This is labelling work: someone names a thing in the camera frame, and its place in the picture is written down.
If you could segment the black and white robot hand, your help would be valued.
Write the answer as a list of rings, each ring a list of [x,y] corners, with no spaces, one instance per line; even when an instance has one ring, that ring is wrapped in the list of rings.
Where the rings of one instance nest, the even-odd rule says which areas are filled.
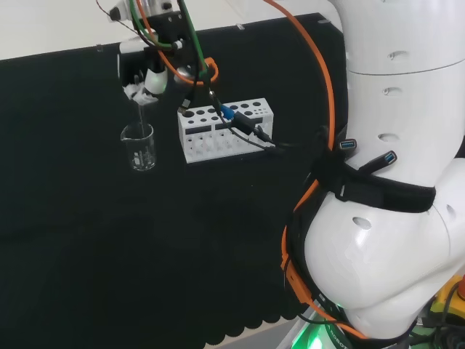
[[[158,51],[142,39],[119,44],[118,77],[129,100],[145,106],[156,103],[168,84],[168,71]]]

